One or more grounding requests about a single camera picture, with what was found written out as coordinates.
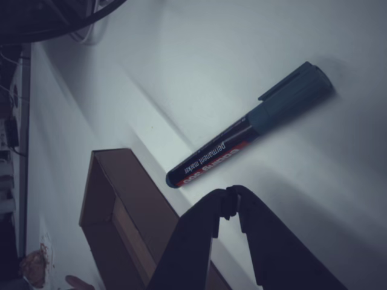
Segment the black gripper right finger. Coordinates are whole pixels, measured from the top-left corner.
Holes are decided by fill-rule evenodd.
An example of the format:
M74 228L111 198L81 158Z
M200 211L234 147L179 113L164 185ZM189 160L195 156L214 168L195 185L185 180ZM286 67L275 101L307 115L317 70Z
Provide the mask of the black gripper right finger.
M252 191L231 186L238 197L256 284L263 289L345 289L324 264Z

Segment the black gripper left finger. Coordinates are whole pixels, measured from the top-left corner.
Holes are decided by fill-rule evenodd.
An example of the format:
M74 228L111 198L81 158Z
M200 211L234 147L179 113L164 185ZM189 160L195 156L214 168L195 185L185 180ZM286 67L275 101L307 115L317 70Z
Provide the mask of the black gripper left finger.
M235 194L216 189L183 214L147 286L148 289L205 289L212 239L220 219L235 215Z

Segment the person's right hand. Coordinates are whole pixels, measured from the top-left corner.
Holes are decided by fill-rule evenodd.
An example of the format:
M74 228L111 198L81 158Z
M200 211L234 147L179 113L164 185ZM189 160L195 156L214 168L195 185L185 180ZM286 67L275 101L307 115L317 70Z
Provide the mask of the person's right hand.
M72 287L72 289L95 290L95 287L93 285L90 285L87 282L84 282L83 280L81 280L80 278L74 275L67 275L65 277L65 281Z

